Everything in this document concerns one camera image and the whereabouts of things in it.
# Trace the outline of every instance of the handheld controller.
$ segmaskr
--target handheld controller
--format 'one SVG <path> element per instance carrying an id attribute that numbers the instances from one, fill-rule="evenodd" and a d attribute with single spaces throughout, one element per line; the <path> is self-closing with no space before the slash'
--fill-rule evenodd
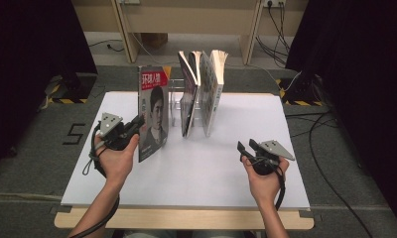
<path id="1" fill-rule="evenodd" d="M 91 161 L 93 161 L 95 168 L 104 177 L 106 177 L 105 170 L 100 164 L 99 156 L 96 156 L 96 150 L 103 145 L 105 146 L 105 150 L 124 150 L 124 148 L 130 143 L 130 140 L 134 134 L 139 133 L 139 129 L 144 123 L 145 120 L 143 116 L 136 116 L 133 120 L 124 125 L 124 123 L 122 123 L 122 117 L 104 112 L 102 114 L 102 120 L 99 121 L 98 125 L 93 130 L 91 137 L 91 150 L 89 154 L 90 162 L 84 168 L 83 174 L 88 174 L 88 167 L 90 166 Z M 94 137 L 96 136 L 96 132 L 98 130 L 100 130 L 99 137 L 102 139 L 102 141 L 94 146 Z"/>
<path id="2" fill-rule="evenodd" d="M 277 141 L 267 141 L 258 144 L 250 139 L 249 146 L 254 150 L 255 156 L 245 151 L 245 147 L 238 141 L 237 150 L 241 156 L 245 156 L 250 161 L 254 171 L 260 176 L 267 176 L 279 167 L 279 156 L 294 161 L 295 158 L 280 145 Z"/>
<path id="3" fill-rule="evenodd" d="M 143 116 L 136 116 L 127 124 L 122 123 L 122 117 L 109 113 L 102 114 L 100 123 L 100 138 L 104 145 L 114 151 L 122 151 L 130 143 L 134 134 L 139 133 L 139 129 L 145 123 Z"/>

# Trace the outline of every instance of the magazine cover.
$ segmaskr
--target magazine cover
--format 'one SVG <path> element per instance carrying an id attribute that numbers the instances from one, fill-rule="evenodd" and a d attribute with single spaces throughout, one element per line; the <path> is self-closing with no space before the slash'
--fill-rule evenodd
<path id="1" fill-rule="evenodd" d="M 169 131 L 169 66 L 139 66 L 139 115 L 145 118 L 140 128 L 139 162 L 165 145 Z"/>

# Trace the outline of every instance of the forearm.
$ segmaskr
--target forearm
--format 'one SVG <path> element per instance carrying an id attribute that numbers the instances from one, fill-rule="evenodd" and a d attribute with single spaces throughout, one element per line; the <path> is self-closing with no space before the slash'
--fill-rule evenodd
<path id="1" fill-rule="evenodd" d="M 259 204 L 258 208 L 263 217 L 264 227 L 268 238 L 284 238 L 289 237 L 279 214 L 272 203 Z"/>
<path id="2" fill-rule="evenodd" d="M 120 183 L 107 182 L 68 237 L 89 229 L 108 215 L 115 204 L 121 187 L 122 184 Z M 104 226 L 86 237 L 102 237 L 103 232 Z"/>

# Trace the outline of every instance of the finger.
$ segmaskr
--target finger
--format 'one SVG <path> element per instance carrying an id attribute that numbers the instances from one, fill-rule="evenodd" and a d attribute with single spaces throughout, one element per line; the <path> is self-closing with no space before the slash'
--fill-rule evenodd
<path id="1" fill-rule="evenodd" d="M 283 171 L 283 173 L 285 173 L 286 172 L 286 170 L 288 169 L 288 167 L 289 167 L 289 162 L 285 159 L 285 158 L 283 158 L 283 157 L 280 157 L 279 158 L 279 167 L 280 167 L 280 169 Z"/>
<path id="2" fill-rule="evenodd" d="M 130 143 L 128 143 L 127 147 L 124 150 L 134 153 L 134 150 L 136 150 L 136 147 L 139 144 L 139 139 L 139 134 L 134 134 L 134 136 L 132 136 L 130 139 Z"/>
<path id="3" fill-rule="evenodd" d="M 100 152 L 101 150 L 99 150 L 99 149 L 104 148 L 104 146 L 100 146 L 100 147 L 96 148 L 97 144 L 99 144 L 100 142 L 102 142 L 102 139 L 100 138 L 99 134 L 95 135 L 95 137 L 94 137 L 94 146 L 95 147 L 94 148 L 95 148 L 96 152 Z"/>
<path id="4" fill-rule="evenodd" d="M 242 156 L 241 157 L 241 161 L 242 161 L 242 165 L 244 165 L 245 170 L 247 171 L 247 173 L 250 175 L 251 173 L 255 173 L 254 172 L 254 168 L 251 166 L 251 163 L 249 162 L 248 158 L 246 156 Z"/>

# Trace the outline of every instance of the dark fabric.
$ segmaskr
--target dark fabric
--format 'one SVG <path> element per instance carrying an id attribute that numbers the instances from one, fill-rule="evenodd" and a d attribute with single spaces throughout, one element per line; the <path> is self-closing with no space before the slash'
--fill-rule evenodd
<path id="1" fill-rule="evenodd" d="M 287 66 L 323 77 L 345 135 L 397 217 L 397 1 L 322 2 L 310 1 Z M 346 17 L 338 25 L 331 16 Z"/>
<path id="2" fill-rule="evenodd" d="M 52 77 L 77 80 L 76 72 L 97 73 L 69 0 L 0 1 L 0 158 L 36 114 Z"/>

